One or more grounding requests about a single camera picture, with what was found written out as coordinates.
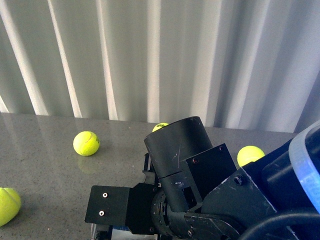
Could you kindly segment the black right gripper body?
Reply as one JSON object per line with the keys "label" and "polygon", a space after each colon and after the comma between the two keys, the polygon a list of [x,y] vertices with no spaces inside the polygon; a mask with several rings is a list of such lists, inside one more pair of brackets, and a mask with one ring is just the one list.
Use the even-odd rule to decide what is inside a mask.
{"label": "black right gripper body", "polygon": [[151,211],[159,181],[148,153],[144,156],[142,172],[144,182],[134,187],[91,187],[85,222],[91,224],[92,240],[115,239],[117,229],[138,237],[160,239],[160,231],[152,221]]}

